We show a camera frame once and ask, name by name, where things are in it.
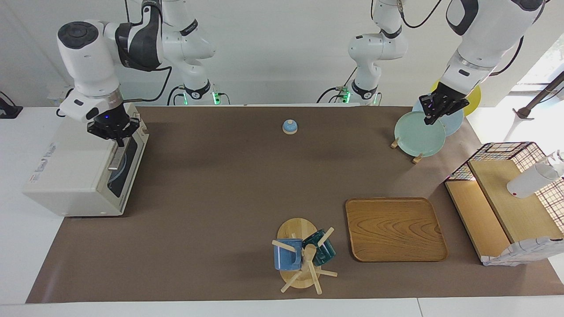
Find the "transparent bottle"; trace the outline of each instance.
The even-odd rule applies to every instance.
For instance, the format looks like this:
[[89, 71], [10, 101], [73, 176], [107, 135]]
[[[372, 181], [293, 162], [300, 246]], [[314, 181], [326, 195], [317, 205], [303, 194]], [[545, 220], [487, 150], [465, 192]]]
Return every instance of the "transparent bottle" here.
[[564, 175], [564, 151], [558, 150], [540, 159], [507, 184], [517, 198], [527, 198]]

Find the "wooden shelf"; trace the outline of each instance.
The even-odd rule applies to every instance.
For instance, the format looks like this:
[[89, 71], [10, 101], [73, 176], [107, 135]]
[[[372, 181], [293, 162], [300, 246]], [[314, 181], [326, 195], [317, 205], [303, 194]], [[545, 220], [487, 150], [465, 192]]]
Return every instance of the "wooden shelf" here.
[[480, 257], [497, 257], [511, 243], [497, 220], [478, 182], [462, 180], [445, 186], [456, 205], [474, 249]]
[[562, 238], [535, 195], [519, 199], [507, 191], [507, 183], [520, 173], [513, 161], [471, 161], [469, 166], [511, 243], [543, 236]]

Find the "wire basket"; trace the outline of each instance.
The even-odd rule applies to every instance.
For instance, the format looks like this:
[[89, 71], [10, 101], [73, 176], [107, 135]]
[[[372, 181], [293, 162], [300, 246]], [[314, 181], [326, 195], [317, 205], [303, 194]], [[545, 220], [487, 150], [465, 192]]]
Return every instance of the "wire basket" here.
[[[512, 160], [517, 168], [523, 172], [544, 156], [546, 154], [535, 142], [487, 143], [452, 173], [447, 181], [475, 180], [474, 174], [468, 166], [470, 161]], [[536, 195], [564, 234], [564, 179], [543, 187], [536, 192]]]

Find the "dark green mug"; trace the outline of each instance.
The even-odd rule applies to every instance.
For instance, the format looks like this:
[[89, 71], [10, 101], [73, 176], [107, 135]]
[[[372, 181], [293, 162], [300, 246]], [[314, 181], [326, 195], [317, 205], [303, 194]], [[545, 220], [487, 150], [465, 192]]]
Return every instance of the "dark green mug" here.
[[321, 266], [326, 264], [327, 262], [331, 261], [332, 258], [335, 257], [335, 249], [333, 245], [327, 239], [325, 243], [321, 246], [318, 246], [317, 243], [321, 240], [321, 238], [325, 235], [325, 230], [320, 229], [318, 232], [312, 234], [311, 236], [305, 238], [302, 243], [302, 247], [305, 248], [308, 244], [313, 244], [317, 248], [317, 252], [315, 253], [315, 257], [313, 263], [315, 266]]

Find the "brown table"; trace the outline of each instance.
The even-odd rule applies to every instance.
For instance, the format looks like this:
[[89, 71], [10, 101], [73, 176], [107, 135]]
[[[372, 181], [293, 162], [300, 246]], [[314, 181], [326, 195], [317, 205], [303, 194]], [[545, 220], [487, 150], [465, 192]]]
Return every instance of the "brown table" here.
[[[408, 108], [142, 108], [151, 137], [125, 215], [67, 218], [28, 303], [564, 294], [548, 261], [484, 267], [442, 182], [478, 147], [468, 122], [418, 165], [389, 145]], [[281, 130], [299, 124], [296, 135]], [[449, 248], [438, 263], [360, 263], [353, 197], [425, 197]], [[287, 219], [335, 228], [323, 295], [290, 289], [271, 240]]]

